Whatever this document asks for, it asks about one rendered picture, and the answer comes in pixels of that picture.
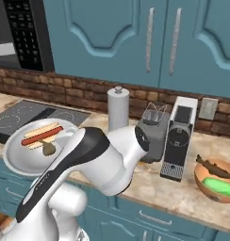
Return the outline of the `black microwave oven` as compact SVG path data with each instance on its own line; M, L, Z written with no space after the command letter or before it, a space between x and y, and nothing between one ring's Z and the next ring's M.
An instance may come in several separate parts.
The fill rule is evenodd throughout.
M54 69L42 0L0 0L0 67Z

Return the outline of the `grey wall socket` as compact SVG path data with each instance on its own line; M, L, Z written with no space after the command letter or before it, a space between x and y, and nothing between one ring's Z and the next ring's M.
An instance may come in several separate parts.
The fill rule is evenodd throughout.
M218 99L203 98L199 112L199 118L204 120L213 121L218 106Z

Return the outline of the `white paper towel roll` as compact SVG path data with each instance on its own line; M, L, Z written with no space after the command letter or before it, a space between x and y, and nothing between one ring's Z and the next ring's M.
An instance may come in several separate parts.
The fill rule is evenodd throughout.
M125 127L129 123L129 90L116 86L107 92L108 131Z

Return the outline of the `teal wall cupboard door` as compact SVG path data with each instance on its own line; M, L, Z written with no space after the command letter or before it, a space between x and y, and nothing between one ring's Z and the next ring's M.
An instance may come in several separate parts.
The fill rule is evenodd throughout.
M167 0L43 0L55 72L156 87ZM145 52L155 8L151 70Z
M178 8L180 32L170 75ZM160 86L230 98L230 0L168 0Z

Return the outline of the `white bowl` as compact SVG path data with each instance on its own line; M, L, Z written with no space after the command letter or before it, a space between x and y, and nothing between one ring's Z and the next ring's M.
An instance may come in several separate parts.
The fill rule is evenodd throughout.
M43 145L40 142L23 146L22 141L42 134L61 126L62 130L57 134L45 139L45 142L55 146L56 151L45 156L42 151ZM8 139L3 150L5 164L12 171L24 176L39 176L55 160L65 144L71 138L78 127L67 120L42 119L26 124L15 131Z

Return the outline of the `olive brown garlic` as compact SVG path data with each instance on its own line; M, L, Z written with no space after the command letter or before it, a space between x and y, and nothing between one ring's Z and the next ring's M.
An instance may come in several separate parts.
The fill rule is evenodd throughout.
M41 144L42 144L42 153L44 156L49 156L56 152L56 147L52 143L48 143L41 140Z

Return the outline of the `teal drawer front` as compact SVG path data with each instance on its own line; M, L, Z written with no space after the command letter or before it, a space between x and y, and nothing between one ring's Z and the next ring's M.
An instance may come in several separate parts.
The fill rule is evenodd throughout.
M120 197L115 197L115 207L126 216L131 216L137 221L141 221L162 230L167 230L170 233L174 233L176 235L187 236L199 239L201 241L212 241L216 235L215 230L197 222L193 222L176 215L171 215L156 208L149 207L138 202L122 199ZM156 217L164 221L172 220L172 225L162 225L160 223L154 222L153 220L148 220L144 217L141 217L139 215L139 210L141 210L143 214L150 217Z
M6 187L25 196L33 181L34 177L22 176L11 171L4 161L0 159L0 212L15 217L17 207L23 199L9 194Z

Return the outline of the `hot dog in bun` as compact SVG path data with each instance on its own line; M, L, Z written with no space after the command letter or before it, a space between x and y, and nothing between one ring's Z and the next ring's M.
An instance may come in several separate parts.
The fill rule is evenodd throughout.
M51 143L55 140L56 135L63 130L59 122L47 124L41 128L32 130L24 134L21 144L30 150L42 146L42 142Z

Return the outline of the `grey hob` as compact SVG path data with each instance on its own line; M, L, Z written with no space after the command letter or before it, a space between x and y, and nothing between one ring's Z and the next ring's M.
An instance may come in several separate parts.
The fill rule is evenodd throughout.
M22 126L41 119L57 118L79 126L90 113L71 110L49 104L31 101L20 101L11 108L0 113L0 143L5 144L8 138Z

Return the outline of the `white and black coffee machine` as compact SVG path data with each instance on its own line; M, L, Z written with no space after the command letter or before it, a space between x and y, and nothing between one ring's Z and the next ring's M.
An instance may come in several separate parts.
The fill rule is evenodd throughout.
M176 182L183 177L190 138L193 133L198 100L180 97L175 100L168 122L165 152L160 176Z

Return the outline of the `grey toaster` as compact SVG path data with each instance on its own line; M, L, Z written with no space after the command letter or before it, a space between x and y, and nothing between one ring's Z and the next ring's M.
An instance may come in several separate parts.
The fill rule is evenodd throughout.
M149 152L141 159L142 162L151 164L162 159L170 119L170 114L166 109L166 104L156 107L150 102L138 122L138 126L150 141Z

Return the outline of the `dark brown fish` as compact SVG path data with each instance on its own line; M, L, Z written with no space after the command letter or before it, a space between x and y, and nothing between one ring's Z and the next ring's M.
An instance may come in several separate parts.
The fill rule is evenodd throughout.
M205 167L211 175L230 179L230 173L227 170L220 168L216 163L211 164L208 160L204 160L200 154L197 155L196 161Z

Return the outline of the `green vegetable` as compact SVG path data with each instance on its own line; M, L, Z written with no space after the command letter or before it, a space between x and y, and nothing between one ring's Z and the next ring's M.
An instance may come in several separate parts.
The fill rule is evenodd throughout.
M225 181L206 177L203 179L203 184L210 190L219 193L221 195L230 197L230 183Z

